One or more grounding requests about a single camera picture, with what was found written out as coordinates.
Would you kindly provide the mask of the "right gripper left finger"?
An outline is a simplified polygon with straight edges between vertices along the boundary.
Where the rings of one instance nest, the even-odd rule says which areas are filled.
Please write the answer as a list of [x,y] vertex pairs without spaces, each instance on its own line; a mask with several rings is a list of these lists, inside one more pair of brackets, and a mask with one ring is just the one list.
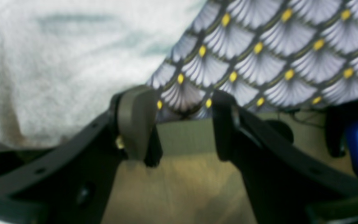
[[99,224],[123,160],[159,165],[158,96],[136,86],[67,143],[0,175],[3,224]]

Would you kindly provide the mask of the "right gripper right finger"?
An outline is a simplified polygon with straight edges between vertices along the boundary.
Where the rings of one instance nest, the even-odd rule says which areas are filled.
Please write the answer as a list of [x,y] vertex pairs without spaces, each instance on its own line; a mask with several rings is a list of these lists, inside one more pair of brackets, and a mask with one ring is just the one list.
[[297,149],[267,121],[215,90],[218,157],[241,173],[259,224],[358,224],[358,179]]

